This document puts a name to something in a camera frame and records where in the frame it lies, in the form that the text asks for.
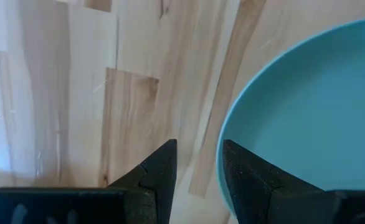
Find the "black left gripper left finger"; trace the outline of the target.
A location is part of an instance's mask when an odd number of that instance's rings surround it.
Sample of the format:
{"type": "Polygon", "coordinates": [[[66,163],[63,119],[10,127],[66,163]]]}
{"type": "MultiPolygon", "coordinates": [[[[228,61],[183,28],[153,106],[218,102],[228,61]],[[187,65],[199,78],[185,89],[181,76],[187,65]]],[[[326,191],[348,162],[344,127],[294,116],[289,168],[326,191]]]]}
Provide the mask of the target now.
{"type": "Polygon", "coordinates": [[[0,224],[168,224],[177,176],[170,139],[105,188],[0,188],[0,224]]]}

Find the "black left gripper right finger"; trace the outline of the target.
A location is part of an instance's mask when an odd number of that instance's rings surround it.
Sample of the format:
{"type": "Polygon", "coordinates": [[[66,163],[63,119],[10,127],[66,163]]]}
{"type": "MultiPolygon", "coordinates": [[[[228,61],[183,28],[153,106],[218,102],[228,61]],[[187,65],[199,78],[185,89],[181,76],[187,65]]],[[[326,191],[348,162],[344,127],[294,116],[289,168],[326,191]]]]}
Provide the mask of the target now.
{"type": "Polygon", "coordinates": [[[365,190],[321,190],[230,139],[222,160],[239,224],[365,224],[365,190]]]}

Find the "sage green plate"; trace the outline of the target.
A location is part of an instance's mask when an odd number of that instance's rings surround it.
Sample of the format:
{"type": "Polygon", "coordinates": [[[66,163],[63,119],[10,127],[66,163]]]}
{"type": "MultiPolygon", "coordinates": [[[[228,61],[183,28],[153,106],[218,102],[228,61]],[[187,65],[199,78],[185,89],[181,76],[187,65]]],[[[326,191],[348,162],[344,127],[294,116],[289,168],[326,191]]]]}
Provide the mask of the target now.
{"type": "Polygon", "coordinates": [[[222,160],[228,139],[321,190],[365,190],[365,19],[281,54],[234,101],[216,174],[237,219],[222,160]]]}

